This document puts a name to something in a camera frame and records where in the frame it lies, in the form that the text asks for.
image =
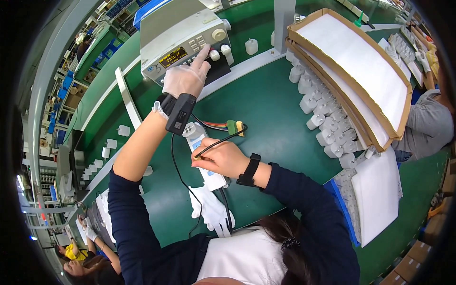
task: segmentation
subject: test cable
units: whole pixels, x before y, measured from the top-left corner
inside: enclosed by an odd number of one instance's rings
[[[174,147],[173,147],[173,144],[174,144],[174,133],[171,136],[171,157],[172,157],[172,162],[174,163],[174,167],[176,168],[177,175],[179,176],[179,179],[181,180],[182,184],[185,186],[185,188],[187,188],[189,190],[189,192],[195,197],[195,199],[198,201],[198,203],[201,206],[197,224],[190,230],[190,232],[188,232],[188,238],[190,238],[190,234],[197,228],[197,226],[199,224],[199,221],[201,220],[202,204],[201,204],[200,200],[198,200],[198,197],[195,195],[195,193],[193,193],[193,191],[190,189],[190,187],[188,187],[188,185],[185,184],[185,182],[182,180],[181,173],[180,173],[179,168],[177,167],[177,164],[176,164],[176,159],[174,158]]]

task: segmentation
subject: hand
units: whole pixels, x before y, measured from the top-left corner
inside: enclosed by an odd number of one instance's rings
[[[204,45],[190,66],[180,65],[167,70],[163,79],[163,93],[169,93],[175,98],[182,93],[198,97],[204,87],[204,81],[211,65],[204,61],[211,46]]]
[[[430,72],[430,66],[429,66],[429,62],[427,61],[425,51],[420,50],[419,52],[415,52],[415,56],[416,56],[416,59],[418,59],[418,61],[423,66],[425,73]]]
[[[86,237],[88,237],[93,242],[98,237],[98,235],[95,233],[95,231],[91,227],[86,227],[84,229],[84,233],[86,234]]]
[[[84,220],[84,216],[83,215],[78,215],[78,222],[81,224],[81,226],[83,227],[83,230],[86,229],[87,225],[84,224],[83,222]]]
[[[239,178],[239,175],[244,174],[250,159],[231,141],[224,141],[209,149],[201,156],[202,160],[194,159],[203,149],[217,141],[219,140],[211,138],[204,138],[201,141],[201,145],[192,153],[192,167],[204,168],[230,178]]]

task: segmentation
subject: white glove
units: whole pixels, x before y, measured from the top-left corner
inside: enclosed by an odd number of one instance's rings
[[[84,233],[86,234],[86,237],[88,237],[91,241],[95,241],[95,239],[98,237],[95,231],[89,226],[86,227]]]
[[[400,56],[399,54],[397,54],[394,45],[385,47],[385,51],[389,55],[389,57],[392,58],[398,66],[400,66]]]
[[[206,186],[200,188],[191,188],[193,193],[198,197],[198,200],[202,204],[201,215],[204,218],[204,223],[210,231],[215,230],[219,238],[226,238],[231,236],[229,233],[229,225],[227,221],[227,213],[225,206],[220,202],[214,193],[208,190]],[[192,218],[199,217],[201,211],[201,205],[195,199],[195,197],[189,192],[190,200],[192,202],[193,212]],[[234,216],[229,211],[231,223],[234,227]]]
[[[430,71],[430,66],[429,62],[427,61],[426,58],[426,53],[423,50],[420,50],[418,52],[415,52],[416,59],[423,65],[423,69],[425,70],[425,73]]]
[[[211,65],[204,61],[211,46],[205,44],[190,66],[180,65],[167,70],[163,79],[163,93],[169,93],[175,98],[182,93],[198,97],[204,87],[204,81]]]

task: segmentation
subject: black wrist strap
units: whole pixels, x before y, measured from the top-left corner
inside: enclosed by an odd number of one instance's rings
[[[244,174],[239,175],[239,179],[236,180],[236,183],[244,186],[256,187],[254,185],[255,181],[253,177],[255,175],[256,170],[258,169],[260,160],[260,155],[252,153],[252,155],[250,156],[249,166],[247,166],[247,169],[244,171]]]
[[[171,111],[174,108],[174,105],[176,104],[177,99],[169,93],[163,93],[162,95],[158,96],[157,101],[160,102],[161,109],[169,117]]]

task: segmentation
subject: seated worker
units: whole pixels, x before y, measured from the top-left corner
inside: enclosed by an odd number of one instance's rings
[[[87,238],[88,255],[81,265],[78,261],[66,262],[63,270],[73,284],[122,285],[125,284],[120,269],[119,257],[97,236],[91,227],[83,224],[83,217],[78,216]],[[96,243],[109,258],[96,255]]]
[[[81,61],[81,58],[83,57],[84,53],[87,51],[88,47],[90,46],[90,40],[91,40],[90,35],[86,35],[84,37],[83,42],[78,46],[78,53],[76,55],[76,57],[78,58],[78,62]]]
[[[438,71],[440,89],[426,91],[415,105],[411,105],[402,140],[394,140],[391,144],[397,162],[433,155],[453,140],[455,109],[449,98],[450,78],[444,67],[441,62]]]
[[[54,250],[57,256],[65,261],[85,260],[87,257],[87,251],[85,249],[80,250],[74,238],[71,238],[71,244],[66,246],[56,245]]]
[[[210,68],[204,61],[208,52],[209,45],[205,45],[190,67],[170,68],[163,92],[197,97]],[[161,248],[139,185],[167,134],[166,123],[156,102],[123,146],[110,173],[108,208],[126,284],[359,284],[357,256],[334,198],[306,175],[275,163],[260,162],[253,176],[260,189],[246,187],[245,191],[273,195],[299,211],[301,222],[269,217],[260,222],[259,229],[240,230],[229,238],[201,233]],[[214,141],[203,139],[192,157]],[[232,142],[223,142],[203,156],[192,166],[231,178],[243,174],[250,161]]]

